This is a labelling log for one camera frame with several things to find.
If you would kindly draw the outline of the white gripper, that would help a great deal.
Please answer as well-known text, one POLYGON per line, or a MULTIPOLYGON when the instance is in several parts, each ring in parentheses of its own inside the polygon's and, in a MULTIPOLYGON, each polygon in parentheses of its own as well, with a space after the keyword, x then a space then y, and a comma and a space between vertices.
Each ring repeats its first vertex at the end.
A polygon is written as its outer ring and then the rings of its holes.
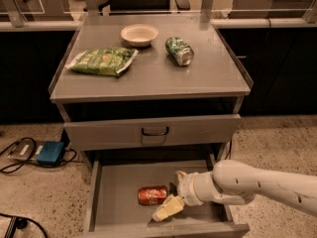
POLYGON ((177 194, 169 195, 166 200, 153 213, 153 220, 156 222, 163 221, 170 216, 180 212, 184 208, 184 203, 187 206, 200 206, 203 202, 198 198, 195 188, 194 180, 197 173, 187 174, 184 171, 176 171, 177 178, 177 194))

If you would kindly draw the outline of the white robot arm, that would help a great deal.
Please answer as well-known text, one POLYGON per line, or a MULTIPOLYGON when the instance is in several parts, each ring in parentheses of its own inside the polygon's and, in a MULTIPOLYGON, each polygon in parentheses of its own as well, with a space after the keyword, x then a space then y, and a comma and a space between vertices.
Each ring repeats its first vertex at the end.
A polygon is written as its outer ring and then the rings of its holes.
POLYGON ((257 169, 234 160, 218 162, 211 172, 176 172, 177 196, 170 195, 153 213, 163 221, 205 202, 244 205, 259 194, 307 214, 317 215, 317 178, 314 176, 257 169))

